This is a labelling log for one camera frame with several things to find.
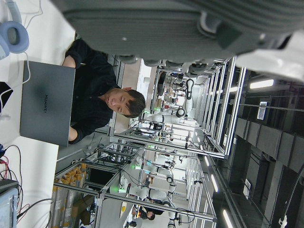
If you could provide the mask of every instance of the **gray laptop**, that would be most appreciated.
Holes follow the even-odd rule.
[[[67,146],[75,69],[29,61],[22,87],[20,135]],[[29,77],[24,61],[23,81]]]

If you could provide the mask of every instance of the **blue headphones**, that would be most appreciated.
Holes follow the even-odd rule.
[[[22,53],[29,47],[29,35],[21,24],[18,6],[13,0],[6,0],[13,21],[0,25],[0,60],[11,53]]]

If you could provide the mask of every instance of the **person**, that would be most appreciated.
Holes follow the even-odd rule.
[[[71,112],[71,122],[76,123],[69,130],[70,144],[107,125],[113,111],[135,118],[144,110],[143,95],[120,88],[106,54],[91,49],[82,39],[72,43],[62,65],[76,69]]]
[[[140,217],[142,219],[148,219],[148,220],[154,220],[155,219],[155,213],[150,208],[139,208]]]

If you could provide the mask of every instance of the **white robotic arm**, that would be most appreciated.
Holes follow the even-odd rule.
[[[135,169],[149,171],[150,173],[153,173],[153,174],[158,173],[158,174],[165,175],[167,177],[167,182],[173,183],[172,173],[168,169],[158,167],[155,165],[153,165],[153,166],[146,165],[146,164],[143,164],[142,162],[143,162],[142,159],[136,158]]]
[[[186,81],[186,96],[185,96],[186,99],[184,104],[178,108],[175,115],[171,115],[168,112],[160,112],[157,114],[144,113],[143,119],[148,121],[161,122],[161,123],[178,124],[184,115],[193,118],[195,113],[193,109],[193,98],[192,98],[193,85],[194,85],[194,81],[192,79],[188,79]]]
[[[168,191],[168,195],[164,192],[164,191],[160,191],[160,190],[155,190],[155,189],[150,189],[147,187],[143,187],[140,188],[134,184],[129,183],[129,181],[122,175],[120,178],[120,189],[119,192],[120,193],[129,193],[131,195],[135,195],[140,197],[141,199],[144,198],[151,198],[151,199],[156,199],[156,200],[162,200],[164,201],[163,205],[167,205],[168,207],[172,207],[173,205],[166,201],[167,199],[171,199],[172,201],[172,194],[175,190],[175,184],[171,183],[169,186],[169,191]],[[168,228],[175,228],[175,213],[168,211],[169,214],[169,223],[168,223]]]

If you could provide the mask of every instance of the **white desk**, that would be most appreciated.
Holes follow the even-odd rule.
[[[23,25],[27,26],[30,18],[38,14],[39,0],[16,0],[22,16]],[[65,22],[63,17],[48,1],[42,0],[43,14],[35,17],[29,27],[29,48],[26,50],[31,61],[61,65],[64,52],[74,40],[75,31]],[[10,17],[4,0],[0,0],[0,22]],[[6,82],[10,87],[22,82],[23,60],[26,55],[10,54],[0,60],[0,81]],[[27,203],[51,198],[54,181],[58,146],[40,142],[19,135],[19,122],[21,110],[21,86],[14,89],[6,103],[3,114],[10,116],[9,120],[0,121],[0,143],[5,147],[15,144],[21,150],[21,173],[23,178],[23,206]],[[10,147],[6,156],[9,167],[19,176],[19,153],[17,148]],[[48,222],[50,201],[45,201],[31,208],[19,222],[19,228],[41,228]]]

